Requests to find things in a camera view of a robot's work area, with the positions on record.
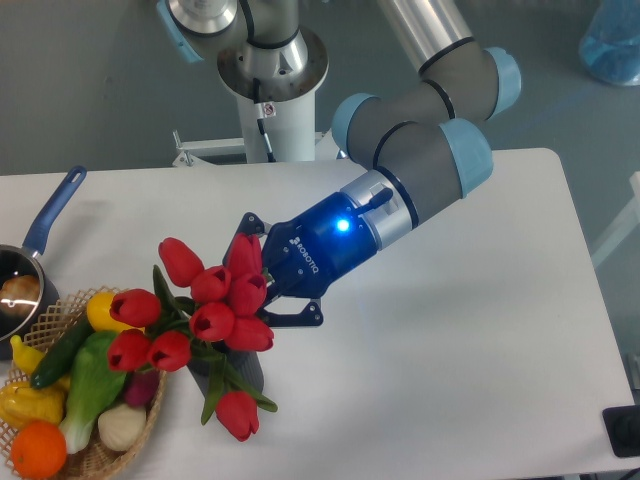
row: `white garlic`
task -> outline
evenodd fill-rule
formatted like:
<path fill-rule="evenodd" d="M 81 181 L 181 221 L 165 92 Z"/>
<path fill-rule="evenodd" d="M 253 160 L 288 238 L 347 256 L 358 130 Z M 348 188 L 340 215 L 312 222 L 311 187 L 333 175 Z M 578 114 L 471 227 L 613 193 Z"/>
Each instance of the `white garlic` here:
<path fill-rule="evenodd" d="M 121 403 L 98 417 L 98 432 L 104 445 L 116 452 L 124 452 L 138 439 L 147 423 L 144 407 L 130 407 Z"/>

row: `tulip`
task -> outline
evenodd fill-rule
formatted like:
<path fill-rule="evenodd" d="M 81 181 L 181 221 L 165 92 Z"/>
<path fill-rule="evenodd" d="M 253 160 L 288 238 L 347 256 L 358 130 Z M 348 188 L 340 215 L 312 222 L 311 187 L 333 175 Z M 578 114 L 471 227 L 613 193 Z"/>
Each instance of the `tulip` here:
<path fill-rule="evenodd" d="M 226 393 L 216 406 L 216 416 L 229 433 L 244 442 L 258 431 L 258 405 L 246 392 Z"/>
<path fill-rule="evenodd" d="M 115 338 L 107 351 L 109 368 L 133 372 L 147 363 L 150 348 L 151 339 L 140 330 L 125 330 Z"/>
<path fill-rule="evenodd" d="M 264 352 L 273 347 L 273 330 L 258 317 L 236 318 L 224 343 L 232 350 Z"/>
<path fill-rule="evenodd" d="M 191 298 L 197 303 L 222 300 L 231 285 L 231 272 L 222 265 L 207 268 L 191 282 Z"/>
<path fill-rule="evenodd" d="M 235 315 L 227 305 L 212 302 L 196 310 L 189 319 L 189 328 L 200 340 L 218 342 L 231 333 L 234 321 Z"/>
<path fill-rule="evenodd" d="M 191 360 L 189 337 L 169 330 L 156 338 L 147 353 L 147 361 L 158 370 L 175 372 Z"/>
<path fill-rule="evenodd" d="M 204 270 L 202 260 L 177 238 L 165 238 L 158 246 L 167 275 L 177 287 L 188 287 Z"/>
<path fill-rule="evenodd" d="M 162 305 L 158 297 L 141 288 L 135 288 L 113 297 L 109 315 L 118 322 L 143 328 L 154 324 L 160 318 L 161 312 Z"/>
<path fill-rule="evenodd" d="M 267 298 L 267 282 L 262 275 L 247 273 L 231 283 L 227 304 L 238 317 L 256 313 Z"/>
<path fill-rule="evenodd" d="M 231 243 L 225 265 L 233 278 L 262 273 L 262 251 L 256 235 L 238 233 Z"/>

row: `tulip bouquet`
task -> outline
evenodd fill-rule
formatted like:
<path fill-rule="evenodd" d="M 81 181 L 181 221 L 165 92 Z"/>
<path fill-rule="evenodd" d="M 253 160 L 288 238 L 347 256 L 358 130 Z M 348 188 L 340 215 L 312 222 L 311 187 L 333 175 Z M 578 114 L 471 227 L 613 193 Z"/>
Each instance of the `tulip bouquet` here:
<path fill-rule="evenodd" d="M 205 268 L 182 241 L 167 238 L 158 252 L 171 282 L 190 288 L 174 296 L 160 268 L 153 268 L 154 293 L 127 290 L 113 297 L 110 316 L 130 327 L 111 344 L 113 370 L 174 372 L 194 359 L 209 366 L 201 422 L 216 413 L 238 440 L 258 430 L 257 408 L 277 406 L 234 368 L 230 352 L 262 352 L 273 346 L 273 331 L 257 316 L 267 294 L 260 242 L 255 235 L 235 236 L 223 265 Z"/>

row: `beet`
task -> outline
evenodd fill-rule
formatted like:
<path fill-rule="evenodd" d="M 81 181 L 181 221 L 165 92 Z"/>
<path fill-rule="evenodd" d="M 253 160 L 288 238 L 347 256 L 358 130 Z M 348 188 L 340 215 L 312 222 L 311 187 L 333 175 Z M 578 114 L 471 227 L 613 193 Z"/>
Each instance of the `beet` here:
<path fill-rule="evenodd" d="M 153 399 L 160 385 L 157 370 L 134 372 L 122 392 L 122 398 L 130 407 L 141 407 Z"/>

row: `light blue joint cap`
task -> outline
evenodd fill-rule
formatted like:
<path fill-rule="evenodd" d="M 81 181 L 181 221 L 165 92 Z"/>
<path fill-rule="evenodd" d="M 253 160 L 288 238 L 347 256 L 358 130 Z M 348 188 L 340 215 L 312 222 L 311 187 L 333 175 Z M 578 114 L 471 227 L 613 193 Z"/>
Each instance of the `light blue joint cap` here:
<path fill-rule="evenodd" d="M 378 98 L 368 93 L 356 93 L 344 100 L 336 113 L 333 115 L 333 121 L 331 122 L 331 134 L 336 145 L 340 147 L 340 150 L 349 154 L 347 151 L 347 140 L 349 135 L 349 125 L 351 125 L 351 119 L 356 114 L 356 110 L 366 100 L 370 98 Z"/>
<path fill-rule="evenodd" d="M 498 101 L 491 117 L 516 103 L 522 90 L 522 76 L 515 59 L 499 47 L 485 49 L 498 67 Z"/>
<path fill-rule="evenodd" d="M 164 28 L 167 30 L 171 41 L 178 49 L 183 60 L 187 63 L 202 62 L 204 59 L 191 47 L 189 42 L 187 42 L 187 39 L 182 35 L 182 32 L 176 23 L 173 21 L 165 0 L 158 0 L 158 3 L 156 3 L 156 10 L 158 15 L 160 15 L 160 19 L 162 20 Z"/>
<path fill-rule="evenodd" d="M 489 142 L 473 123 L 454 118 L 440 125 L 456 162 L 462 198 L 487 180 L 493 172 L 493 154 Z"/>

